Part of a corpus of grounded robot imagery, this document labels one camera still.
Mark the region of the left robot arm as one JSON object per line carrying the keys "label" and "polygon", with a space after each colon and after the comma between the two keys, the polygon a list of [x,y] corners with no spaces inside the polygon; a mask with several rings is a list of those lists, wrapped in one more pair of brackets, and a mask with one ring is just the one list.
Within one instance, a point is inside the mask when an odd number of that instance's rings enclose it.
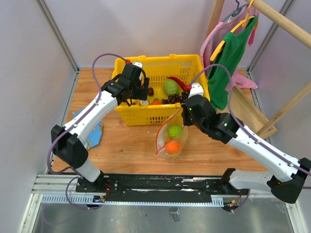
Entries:
{"label": "left robot arm", "polygon": [[149,78],[141,62],[125,64],[122,73],[99,87],[99,93],[73,120],[51,130],[52,153],[87,180],[93,192],[105,187],[104,174],[90,161],[84,146],[92,129],[121,103],[147,100]]}

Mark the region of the orange fruit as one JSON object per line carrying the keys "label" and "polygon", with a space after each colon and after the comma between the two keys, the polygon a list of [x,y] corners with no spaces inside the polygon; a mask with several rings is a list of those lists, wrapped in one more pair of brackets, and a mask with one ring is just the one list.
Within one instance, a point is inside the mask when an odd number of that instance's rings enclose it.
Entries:
{"label": "orange fruit", "polygon": [[180,142],[177,140],[171,140],[165,144],[165,150],[168,154],[177,154],[179,153],[180,148]]}

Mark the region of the clear zip top bag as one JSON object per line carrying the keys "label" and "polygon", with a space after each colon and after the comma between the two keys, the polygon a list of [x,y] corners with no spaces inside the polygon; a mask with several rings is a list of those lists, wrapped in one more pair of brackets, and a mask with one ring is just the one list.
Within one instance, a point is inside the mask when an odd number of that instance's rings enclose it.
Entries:
{"label": "clear zip top bag", "polygon": [[183,108],[180,108],[159,127],[155,139],[156,156],[173,160],[182,152],[189,134],[182,112]]}

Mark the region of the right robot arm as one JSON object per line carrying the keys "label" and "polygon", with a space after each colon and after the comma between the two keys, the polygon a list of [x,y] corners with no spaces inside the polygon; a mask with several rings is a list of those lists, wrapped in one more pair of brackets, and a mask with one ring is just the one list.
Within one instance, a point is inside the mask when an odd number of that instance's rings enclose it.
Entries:
{"label": "right robot arm", "polygon": [[270,192],[283,202],[296,203],[306,178],[311,174],[309,159],[297,159],[278,150],[257,136],[232,112],[217,113],[203,96],[189,97],[182,108],[185,126],[196,126],[213,140],[241,150],[268,169],[268,172],[227,169],[220,182],[225,194],[232,194],[237,189],[254,189]]}

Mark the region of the green sugar apple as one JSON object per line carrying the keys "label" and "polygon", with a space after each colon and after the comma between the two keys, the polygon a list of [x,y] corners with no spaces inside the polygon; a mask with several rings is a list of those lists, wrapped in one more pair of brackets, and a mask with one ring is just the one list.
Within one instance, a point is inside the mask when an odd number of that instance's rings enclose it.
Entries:
{"label": "green sugar apple", "polygon": [[176,138],[183,130],[183,127],[180,125],[171,125],[168,128],[168,134],[171,139]]}

